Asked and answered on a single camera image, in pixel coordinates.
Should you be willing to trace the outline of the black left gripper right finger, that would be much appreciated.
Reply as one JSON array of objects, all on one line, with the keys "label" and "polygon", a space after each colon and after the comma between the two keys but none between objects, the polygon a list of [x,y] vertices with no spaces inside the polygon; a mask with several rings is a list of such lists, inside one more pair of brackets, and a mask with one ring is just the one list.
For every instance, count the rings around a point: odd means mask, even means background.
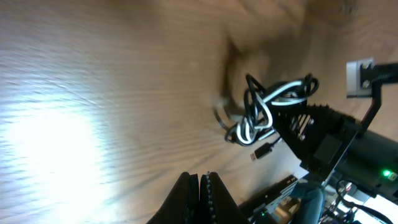
[{"label": "black left gripper right finger", "polygon": [[200,179],[199,221],[203,224],[249,224],[216,172]]}]

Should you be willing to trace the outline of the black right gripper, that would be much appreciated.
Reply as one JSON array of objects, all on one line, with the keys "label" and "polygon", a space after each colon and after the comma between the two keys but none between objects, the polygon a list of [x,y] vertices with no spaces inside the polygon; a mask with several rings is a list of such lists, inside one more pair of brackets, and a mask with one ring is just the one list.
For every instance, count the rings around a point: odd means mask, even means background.
[{"label": "black right gripper", "polygon": [[327,179],[361,129],[352,116],[332,113],[325,105],[272,106],[273,127],[291,150],[302,158],[301,166]]}]

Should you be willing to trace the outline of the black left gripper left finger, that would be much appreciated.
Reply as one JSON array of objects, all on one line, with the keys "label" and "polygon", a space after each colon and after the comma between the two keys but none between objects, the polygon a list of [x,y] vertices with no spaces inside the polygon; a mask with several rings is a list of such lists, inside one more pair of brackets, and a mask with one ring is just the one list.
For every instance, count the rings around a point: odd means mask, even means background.
[{"label": "black left gripper left finger", "polygon": [[182,172],[161,207],[147,224],[197,224],[198,205],[198,175]]}]

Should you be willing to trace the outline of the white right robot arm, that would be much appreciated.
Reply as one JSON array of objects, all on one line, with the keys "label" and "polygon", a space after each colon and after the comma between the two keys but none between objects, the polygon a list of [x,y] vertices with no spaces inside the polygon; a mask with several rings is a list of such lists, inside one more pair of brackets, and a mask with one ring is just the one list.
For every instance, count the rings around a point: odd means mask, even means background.
[{"label": "white right robot arm", "polygon": [[349,98],[372,99],[361,121],[327,105],[272,106],[273,127],[301,167],[321,180],[336,174],[372,197],[397,203],[397,142],[368,129],[381,107],[382,86],[397,83],[397,64],[349,62],[346,83]]}]

